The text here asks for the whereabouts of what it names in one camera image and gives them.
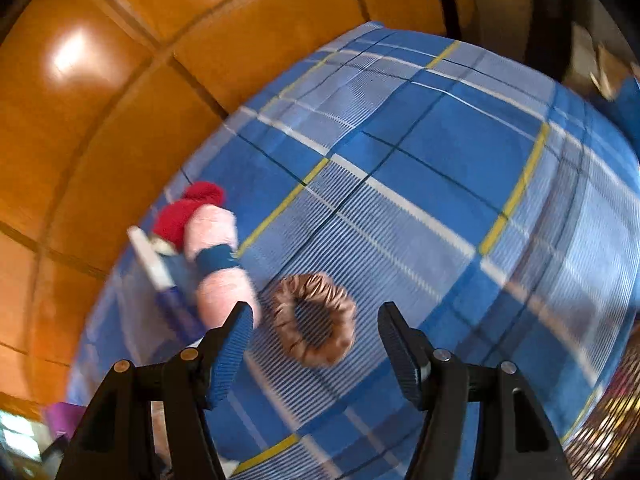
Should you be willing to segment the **blue Tempo tissue pack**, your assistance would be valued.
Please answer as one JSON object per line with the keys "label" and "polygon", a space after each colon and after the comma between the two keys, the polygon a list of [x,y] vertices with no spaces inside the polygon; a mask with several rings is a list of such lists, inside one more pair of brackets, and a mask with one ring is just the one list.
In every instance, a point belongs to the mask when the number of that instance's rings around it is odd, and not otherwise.
{"label": "blue Tempo tissue pack", "polygon": [[162,265],[151,280],[156,302],[180,344],[188,346],[206,332],[196,305],[198,276],[183,256],[160,255],[158,258]]}

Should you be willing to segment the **pink fuzzy sock roll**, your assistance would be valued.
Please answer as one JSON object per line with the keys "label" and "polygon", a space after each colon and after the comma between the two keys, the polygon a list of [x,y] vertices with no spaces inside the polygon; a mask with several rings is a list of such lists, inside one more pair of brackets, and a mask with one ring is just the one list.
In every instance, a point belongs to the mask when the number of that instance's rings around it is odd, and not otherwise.
{"label": "pink fuzzy sock roll", "polygon": [[252,309],[254,328],[262,320],[254,285],[235,257],[237,249],[238,232],[231,211],[203,205],[186,222],[183,252],[198,272],[196,305],[208,328],[224,324],[238,302]]}

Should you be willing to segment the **brown satin scrunchie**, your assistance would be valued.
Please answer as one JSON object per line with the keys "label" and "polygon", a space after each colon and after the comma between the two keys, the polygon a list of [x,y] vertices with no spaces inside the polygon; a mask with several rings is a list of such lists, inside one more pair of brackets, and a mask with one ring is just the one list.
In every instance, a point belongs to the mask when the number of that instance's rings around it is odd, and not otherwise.
{"label": "brown satin scrunchie", "polygon": [[355,342],[356,302],[325,273],[282,278],[272,322],[283,352],[303,367],[331,367]]}

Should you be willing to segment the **red fuzzy sock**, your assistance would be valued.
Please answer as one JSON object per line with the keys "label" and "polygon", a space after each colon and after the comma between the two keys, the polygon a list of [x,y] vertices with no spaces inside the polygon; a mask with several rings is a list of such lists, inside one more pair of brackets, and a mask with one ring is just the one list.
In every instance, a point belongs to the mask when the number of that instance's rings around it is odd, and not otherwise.
{"label": "red fuzzy sock", "polygon": [[182,252],[186,224],[194,212],[204,205],[220,207],[224,204],[224,190],[212,182],[198,181],[186,188],[175,202],[165,206],[158,214],[152,234],[168,243],[176,252]]}

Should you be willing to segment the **white sponge block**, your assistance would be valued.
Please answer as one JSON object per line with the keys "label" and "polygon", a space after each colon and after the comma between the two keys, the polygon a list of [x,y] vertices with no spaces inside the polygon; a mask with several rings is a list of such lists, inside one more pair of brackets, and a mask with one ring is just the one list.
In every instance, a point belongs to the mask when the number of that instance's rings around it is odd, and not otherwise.
{"label": "white sponge block", "polygon": [[127,236],[140,266],[145,270],[145,274],[154,289],[157,292],[163,292],[174,288],[176,286],[174,279],[160,254],[153,248],[145,232],[138,226],[130,226],[127,229]]}

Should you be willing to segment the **purple cardboard box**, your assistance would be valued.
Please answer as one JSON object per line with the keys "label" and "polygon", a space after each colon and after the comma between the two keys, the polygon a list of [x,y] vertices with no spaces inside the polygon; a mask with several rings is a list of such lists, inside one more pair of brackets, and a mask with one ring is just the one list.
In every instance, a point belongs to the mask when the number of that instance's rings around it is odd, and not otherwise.
{"label": "purple cardboard box", "polygon": [[53,440],[66,437],[70,440],[77,429],[86,408],[82,405],[66,402],[53,403],[42,411],[44,423],[49,429]]}

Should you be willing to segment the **rattan chair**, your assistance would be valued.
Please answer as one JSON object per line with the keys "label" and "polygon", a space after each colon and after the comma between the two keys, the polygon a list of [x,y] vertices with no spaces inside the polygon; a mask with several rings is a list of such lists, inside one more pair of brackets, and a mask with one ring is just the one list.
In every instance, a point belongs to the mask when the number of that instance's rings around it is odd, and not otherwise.
{"label": "rattan chair", "polygon": [[574,479],[639,478],[639,327],[608,390],[565,455]]}

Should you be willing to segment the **blue plaid bed sheet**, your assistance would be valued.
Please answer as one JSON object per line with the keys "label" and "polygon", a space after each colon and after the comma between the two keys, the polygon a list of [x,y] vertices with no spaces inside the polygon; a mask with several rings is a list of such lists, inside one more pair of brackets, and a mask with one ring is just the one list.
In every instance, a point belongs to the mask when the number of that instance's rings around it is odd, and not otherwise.
{"label": "blue plaid bed sheet", "polygon": [[[376,318],[466,362],[514,362],[563,442],[623,353],[639,299],[639,159],[590,103],[472,44],[361,25],[233,113],[143,217],[226,193],[265,313],[207,416],[239,479],[398,479],[422,425]],[[341,362],[282,350],[272,294],[325,273],[356,302]]]}

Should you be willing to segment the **wooden wardrobe wall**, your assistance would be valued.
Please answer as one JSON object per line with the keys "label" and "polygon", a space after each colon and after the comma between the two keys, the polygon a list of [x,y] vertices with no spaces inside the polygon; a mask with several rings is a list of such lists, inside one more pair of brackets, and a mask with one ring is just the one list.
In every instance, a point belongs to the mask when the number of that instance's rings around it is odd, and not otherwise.
{"label": "wooden wardrobe wall", "polygon": [[1,392],[62,399],[136,222],[224,118],[367,21],[453,35],[475,0],[26,0],[1,43]]}

